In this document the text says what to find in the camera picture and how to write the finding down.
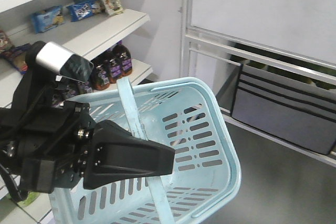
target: bottle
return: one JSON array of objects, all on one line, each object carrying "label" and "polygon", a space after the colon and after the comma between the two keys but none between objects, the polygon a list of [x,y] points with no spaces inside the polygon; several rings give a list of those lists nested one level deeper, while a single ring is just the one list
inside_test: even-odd
[{"label": "bottle", "polygon": [[78,90],[80,94],[88,94],[88,93],[93,93],[93,89],[91,86],[90,81],[86,82],[77,82]]},{"label": "bottle", "polygon": [[103,57],[99,55],[92,60],[94,65],[91,74],[91,83],[93,88],[96,90],[104,90],[110,86],[110,81],[108,78],[108,73],[104,67]]},{"label": "bottle", "polygon": [[110,83],[116,83],[122,77],[121,62],[111,50],[107,50],[104,52],[104,63]]},{"label": "bottle", "polygon": [[116,58],[119,60],[121,67],[122,67],[122,75],[128,76],[132,73],[132,59],[131,59],[131,53],[122,44],[122,41],[119,41],[117,45],[113,48],[112,53],[116,56]]}]

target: white board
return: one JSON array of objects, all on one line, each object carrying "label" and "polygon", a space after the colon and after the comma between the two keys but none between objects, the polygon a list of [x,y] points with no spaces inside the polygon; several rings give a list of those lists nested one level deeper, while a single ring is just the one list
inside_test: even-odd
[{"label": "white board", "polygon": [[336,0],[192,0],[191,25],[336,65]]}]

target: blue snack package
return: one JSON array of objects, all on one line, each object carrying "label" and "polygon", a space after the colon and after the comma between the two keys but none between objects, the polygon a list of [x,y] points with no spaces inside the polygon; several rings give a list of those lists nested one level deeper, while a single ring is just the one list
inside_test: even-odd
[{"label": "blue snack package", "polygon": [[100,0],[88,0],[82,3],[67,6],[71,14],[71,22],[93,16],[101,12]]},{"label": "blue snack package", "polygon": [[53,6],[46,10],[41,10],[31,16],[35,33],[44,33],[59,25],[64,24],[62,6]]}]

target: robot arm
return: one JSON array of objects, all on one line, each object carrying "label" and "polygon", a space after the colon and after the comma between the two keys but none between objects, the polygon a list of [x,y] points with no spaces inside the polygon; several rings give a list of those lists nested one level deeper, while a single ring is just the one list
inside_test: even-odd
[{"label": "robot arm", "polygon": [[[90,61],[52,42],[38,41],[26,55],[28,71],[10,109],[0,108],[0,175],[15,201],[28,191],[85,189],[127,178],[172,173],[174,149],[143,141],[111,121],[96,123],[89,104],[52,108],[56,76],[87,81]],[[20,175],[16,185],[12,174]]]}]

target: black cable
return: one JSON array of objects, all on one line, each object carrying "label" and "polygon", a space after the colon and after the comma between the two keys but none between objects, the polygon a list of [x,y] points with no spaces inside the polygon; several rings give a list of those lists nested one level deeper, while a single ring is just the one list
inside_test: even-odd
[{"label": "black cable", "polygon": [[38,104],[39,100],[41,97],[45,94],[45,92],[49,88],[54,88],[55,84],[54,83],[49,83],[45,85],[40,92],[36,95],[34,100],[32,101],[31,105],[29,106],[28,110],[23,114],[23,116],[20,118],[18,123],[16,124],[15,127],[11,128],[7,132],[3,133],[0,135],[0,147],[8,144],[10,142],[9,138],[13,136],[15,132],[17,132],[19,129],[21,129],[23,126],[25,126],[28,123],[28,119],[31,115],[31,113],[34,111],[36,105]]}]

